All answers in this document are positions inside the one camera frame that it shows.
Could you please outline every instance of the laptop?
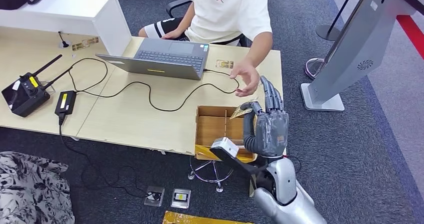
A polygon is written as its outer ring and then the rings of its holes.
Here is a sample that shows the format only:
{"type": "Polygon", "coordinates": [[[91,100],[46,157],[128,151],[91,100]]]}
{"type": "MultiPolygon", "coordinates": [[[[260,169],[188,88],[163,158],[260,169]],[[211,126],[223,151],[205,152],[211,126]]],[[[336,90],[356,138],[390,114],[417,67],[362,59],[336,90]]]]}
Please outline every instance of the laptop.
{"type": "Polygon", "coordinates": [[[130,73],[201,80],[209,44],[145,38],[134,58],[96,54],[130,73]]]}

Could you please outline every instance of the person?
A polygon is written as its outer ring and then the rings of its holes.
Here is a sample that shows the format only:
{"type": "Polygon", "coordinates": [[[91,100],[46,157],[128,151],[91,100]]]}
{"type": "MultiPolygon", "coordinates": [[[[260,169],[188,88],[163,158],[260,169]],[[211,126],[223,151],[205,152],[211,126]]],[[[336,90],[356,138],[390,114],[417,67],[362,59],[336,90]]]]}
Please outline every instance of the person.
{"type": "Polygon", "coordinates": [[[234,65],[230,78],[240,75],[246,84],[236,96],[252,95],[259,84],[256,67],[273,45],[268,0],[191,0],[182,18],[170,18],[143,27],[138,35],[237,45],[241,34],[252,40],[248,54],[234,65]]]}

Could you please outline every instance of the robotic arm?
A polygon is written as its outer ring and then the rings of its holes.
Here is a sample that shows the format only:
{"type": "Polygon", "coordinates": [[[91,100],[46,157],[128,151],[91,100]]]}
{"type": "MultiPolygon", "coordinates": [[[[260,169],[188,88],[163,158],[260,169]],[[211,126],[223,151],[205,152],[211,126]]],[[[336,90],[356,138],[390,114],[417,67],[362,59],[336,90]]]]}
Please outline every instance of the robotic arm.
{"type": "Polygon", "coordinates": [[[259,155],[260,167],[242,163],[236,158],[237,146],[228,138],[216,139],[210,150],[234,169],[256,175],[254,199],[266,216],[277,224],[326,224],[314,207],[314,201],[296,180],[293,163],[283,157],[287,146],[289,116],[284,112],[280,93],[261,77],[265,92],[265,110],[258,102],[248,102],[241,109],[252,108],[244,115],[245,148],[259,155]]]}

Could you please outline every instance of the laptop lid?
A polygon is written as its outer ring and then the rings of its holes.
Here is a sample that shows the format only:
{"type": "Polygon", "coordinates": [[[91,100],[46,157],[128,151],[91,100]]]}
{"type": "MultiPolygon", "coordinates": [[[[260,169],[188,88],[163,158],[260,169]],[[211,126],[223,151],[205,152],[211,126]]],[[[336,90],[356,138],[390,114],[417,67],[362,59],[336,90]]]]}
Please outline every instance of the laptop lid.
{"type": "Polygon", "coordinates": [[[129,73],[141,73],[193,80],[200,80],[201,78],[191,64],[154,62],[103,54],[96,54],[96,56],[129,73]]]}

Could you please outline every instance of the black shorts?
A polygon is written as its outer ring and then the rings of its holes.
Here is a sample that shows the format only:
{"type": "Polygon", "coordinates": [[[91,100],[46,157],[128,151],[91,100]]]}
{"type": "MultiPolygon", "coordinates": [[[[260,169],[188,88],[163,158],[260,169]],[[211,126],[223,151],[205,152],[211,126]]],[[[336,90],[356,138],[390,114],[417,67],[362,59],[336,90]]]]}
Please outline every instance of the black shorts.
{"type": "MultiPolygon", "coordinates": [[[[176,28],[178,28],[178,25],[180,24],[181,20],[183,18],[169,18],[165,19],[156,23],[152,23],[144,27],[144,30],[149,38],[162,38],[166,33],[169,33],[176,28]]],[[[215,44],[232,44],[237,45],[242,35],[228,41],[224,42],[217,42],[215,44]]],[[[186,36],[186,34],[182,33],[180,37],[175,38],[174,40],[180,40],[180,41],[190,41],[189,38],[186,36]]]]}

